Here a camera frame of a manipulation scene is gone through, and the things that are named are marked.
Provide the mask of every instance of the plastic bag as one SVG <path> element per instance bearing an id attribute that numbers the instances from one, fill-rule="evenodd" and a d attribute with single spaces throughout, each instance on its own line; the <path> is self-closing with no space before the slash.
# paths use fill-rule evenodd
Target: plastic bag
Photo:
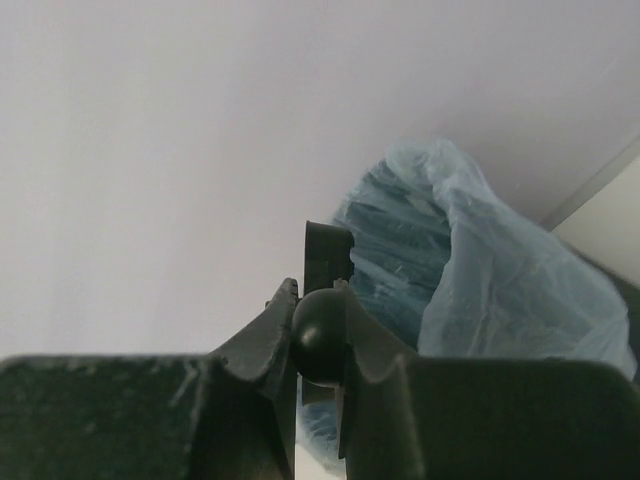
<path id="1" fill-rule="evenodd" d="M 333 223 L 354 234 L 360 301 L 421 355 L 595 360 L 633 378 L 610 280 L 498 199 L 451 142 L 391 147 Z M 303 446 L 341 472 L 332 402 L 299 418 Z"/>

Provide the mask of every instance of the dark green plastic object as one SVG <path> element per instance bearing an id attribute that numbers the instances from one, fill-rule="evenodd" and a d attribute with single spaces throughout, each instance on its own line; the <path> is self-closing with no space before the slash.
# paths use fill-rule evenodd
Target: dark green plastic object
<path id="1" fill-rule="evenodd" d="M 0 364 L 0 480 L 291 480 L 296 370 L 323 386 L 308 401 L 337 402 L 349 480 L 640 479 L 640 396 L 618 371 L 419 357 L 331 287 L 352 238 L 321 227 L 313 294 L 285 280 L 209 355 Z"/>

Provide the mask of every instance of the white wall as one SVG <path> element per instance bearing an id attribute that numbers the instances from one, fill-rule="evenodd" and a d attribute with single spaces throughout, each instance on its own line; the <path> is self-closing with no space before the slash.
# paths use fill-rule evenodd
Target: white wall
<path id="1" fill-rule="evenodd" d="M 545 218 L 640 134 L 638 25 L 637 0 L 0 1 L 0 355 L 216 347 L 403 136 Z"/>
<path id="2" fill-rule="evenodd" d="M 580 252 L 640 285 L 640 157 L 554 232 Z"/>

